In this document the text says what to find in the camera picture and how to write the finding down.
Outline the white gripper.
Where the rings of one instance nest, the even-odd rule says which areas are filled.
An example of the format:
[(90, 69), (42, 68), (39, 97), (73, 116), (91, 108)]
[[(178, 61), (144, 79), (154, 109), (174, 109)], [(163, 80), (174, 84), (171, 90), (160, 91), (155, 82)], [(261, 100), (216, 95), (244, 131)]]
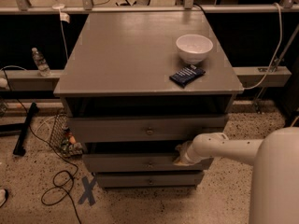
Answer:
[(183, 161), (181, 160), (174, 160), (174, 164), (177, 166), (187, 166), (195, 165), (196, 163), (200, 162), (203, 158), (195, 152), (191, 141), (186, 141), (182, 144), (179, 144), (175, 147), (175, 150), (182, 155), (183, 154)]

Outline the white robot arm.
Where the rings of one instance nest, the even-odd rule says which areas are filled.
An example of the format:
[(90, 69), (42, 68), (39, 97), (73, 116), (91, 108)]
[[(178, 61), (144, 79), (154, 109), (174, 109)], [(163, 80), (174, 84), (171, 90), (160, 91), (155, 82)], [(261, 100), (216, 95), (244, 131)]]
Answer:
[(299, 224), (299, 128), (287, 127), (264, 139), (232, 140), (202, 133), (177, 146), (177, 166), (223, 157), (253, 167), (249, 224)]

